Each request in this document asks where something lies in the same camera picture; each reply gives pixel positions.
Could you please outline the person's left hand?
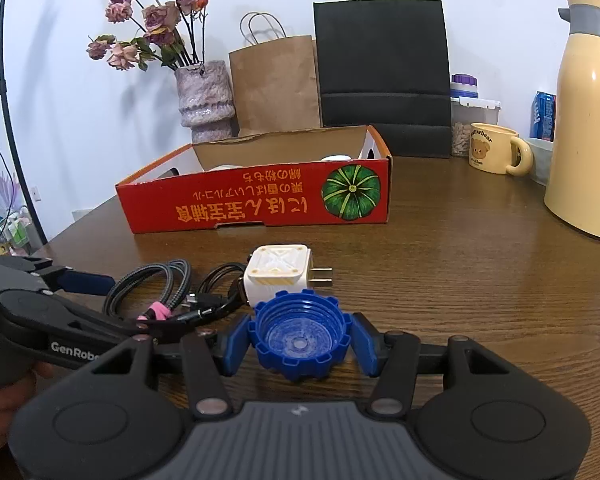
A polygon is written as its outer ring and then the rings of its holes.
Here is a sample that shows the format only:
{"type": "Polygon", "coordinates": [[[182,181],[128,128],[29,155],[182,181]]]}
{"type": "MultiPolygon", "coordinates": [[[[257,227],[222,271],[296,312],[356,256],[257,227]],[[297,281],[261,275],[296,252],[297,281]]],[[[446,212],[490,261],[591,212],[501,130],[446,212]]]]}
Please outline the person's left hand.
{"type": "Polygon", "coordinates": [[[34,397],[38,378],[50,379],[53,376],[54,368],[50,364],[36,362],[23,378],[0,389],[0,448],[7,443],[8,430],[16,411],[34,397]]]}

